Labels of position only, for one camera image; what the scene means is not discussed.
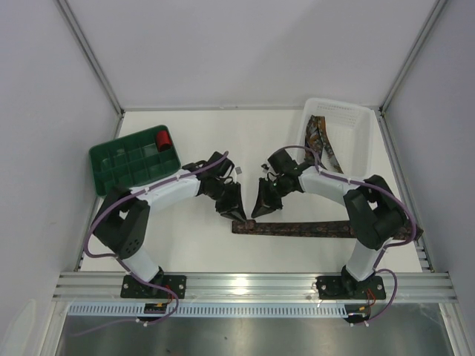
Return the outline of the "dark brown patterned tie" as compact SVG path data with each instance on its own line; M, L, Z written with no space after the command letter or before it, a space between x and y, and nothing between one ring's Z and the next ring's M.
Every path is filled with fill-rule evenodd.
M326 222L232 222L232 233L274 237L356 238L358 235L348 220Z

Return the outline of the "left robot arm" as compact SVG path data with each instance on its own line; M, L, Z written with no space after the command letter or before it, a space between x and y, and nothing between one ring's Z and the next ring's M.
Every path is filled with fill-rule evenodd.
M144 246L150 214L204 195L214 201L220 216L246 221L241 185L232 176L234 168L235 164L226 152L216 151L206 161L184 165L174 176L135 188L113 187L88 232L89 237L97 238L110 251L93 254L86 241L86 255L90 258L112 257L139 283L164 289L164 272Z

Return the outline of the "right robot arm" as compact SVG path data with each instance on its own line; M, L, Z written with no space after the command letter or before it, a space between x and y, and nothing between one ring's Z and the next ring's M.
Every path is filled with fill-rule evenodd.
M281 148L267 162L274 178L259 179L258 197L252 211L257 218L283 208L282 198L292 192L315 194L346 208L357 242L341 270L344 293L356 296L357 290L375 277L376 268L389 248L415 240L417 224L409 209L396 198L385 179L373 175L358 181L344 174L331 173L319 164L316 152L305 147L312 160L298 164Z

